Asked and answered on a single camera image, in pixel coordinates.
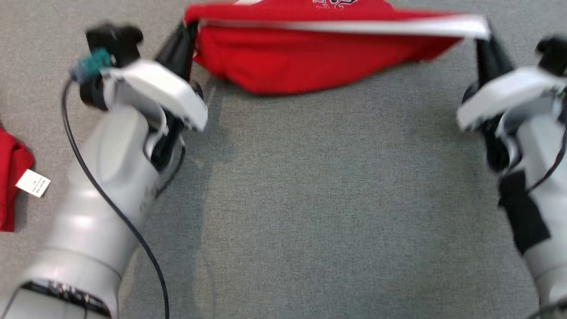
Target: cable connector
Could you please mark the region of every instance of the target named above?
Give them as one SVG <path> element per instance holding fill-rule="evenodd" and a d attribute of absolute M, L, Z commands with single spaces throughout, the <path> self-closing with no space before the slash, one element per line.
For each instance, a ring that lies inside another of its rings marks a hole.
<path fill-rule="evenodd" d="M 110 54 L 104 48 L 92 51 L 91 55 L 80 60 L 75 67 L 69 70 L 71 79 L 83 85 L 89 79 L 100 74 L 102 68 L 112 66 Z"/>

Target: printed logo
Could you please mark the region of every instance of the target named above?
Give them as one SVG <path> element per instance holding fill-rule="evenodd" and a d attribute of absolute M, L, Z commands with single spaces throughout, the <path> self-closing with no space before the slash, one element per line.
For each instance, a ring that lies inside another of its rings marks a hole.
<path fill-rule="evenodd" d="M 342 10 L 346 5 L 352 5 L 358 0 L 313 0 L 313 3 L 320 4 L 317 9 L 330 9 L 329 5 L 333 6 L 335 9 Z"/>

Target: red fabric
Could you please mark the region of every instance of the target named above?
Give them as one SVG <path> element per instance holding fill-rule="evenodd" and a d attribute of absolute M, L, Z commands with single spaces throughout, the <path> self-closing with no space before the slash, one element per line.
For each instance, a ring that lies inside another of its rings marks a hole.
<path fill-rule="evenodd" d="M 16 183 L 32 165 L 26 147 L 0 128 L 0 232 L 14 231 Z"/>
<path fill-rule="evenodd" d="M 185 21 L 404 21 L 451 15 L 395 10 L 383 0 L 355 0 L 347 4 L 349 1 L 352 0 L 263 0 L 254 5 L 191 5 L 185 12 Z M 205 24 L 198 33 L 194 59 L 211 74 L 252 93 L 296 94 L 345 85 L 406 61 L 432 60 L 459 40 Z"/>

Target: folded red cloth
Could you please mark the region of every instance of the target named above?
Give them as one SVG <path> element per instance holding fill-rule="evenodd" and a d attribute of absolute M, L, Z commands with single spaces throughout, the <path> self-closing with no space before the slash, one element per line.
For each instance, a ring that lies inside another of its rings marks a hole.
<path fill-rule="evenodd" d="M 240 0 L 190 5 L 195 61 L 257 94 L 345 85 L 431 60 L 463 37 L 489 37 L 482 16 L 394 9 L 383 0 Z"/>
<path fill-rule="evenodd" d="M 0 128 L 0 232 L 14 231 L 16 183 L 32 165 L 26 147 Z"/>

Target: care label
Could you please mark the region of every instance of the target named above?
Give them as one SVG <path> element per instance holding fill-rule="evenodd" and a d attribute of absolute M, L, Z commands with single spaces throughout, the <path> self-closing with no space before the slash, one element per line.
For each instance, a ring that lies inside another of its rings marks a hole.
<path fill-rule="evenodd" d="M 47 187 L 51 184 L 51 180 L 47 179 L 40 174 L 27 170 L 22 178 L 16 183 L 16 187 L 27 191 L 33 196 L 41 197 Z"/>

